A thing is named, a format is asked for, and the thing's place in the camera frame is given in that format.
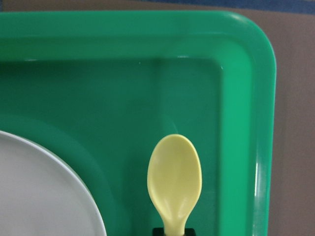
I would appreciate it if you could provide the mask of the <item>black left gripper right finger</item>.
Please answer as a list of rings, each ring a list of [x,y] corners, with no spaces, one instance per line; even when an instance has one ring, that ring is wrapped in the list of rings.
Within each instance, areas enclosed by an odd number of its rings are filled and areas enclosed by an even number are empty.
[[[185,228],[184,236],[196,236],[196,231],[194,228]]]

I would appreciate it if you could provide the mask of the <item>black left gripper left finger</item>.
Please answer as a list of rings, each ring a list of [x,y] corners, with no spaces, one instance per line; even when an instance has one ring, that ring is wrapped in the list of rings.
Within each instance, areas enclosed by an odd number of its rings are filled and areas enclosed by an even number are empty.
[[[152,236],[165,236],[164,228],[153,228]]]

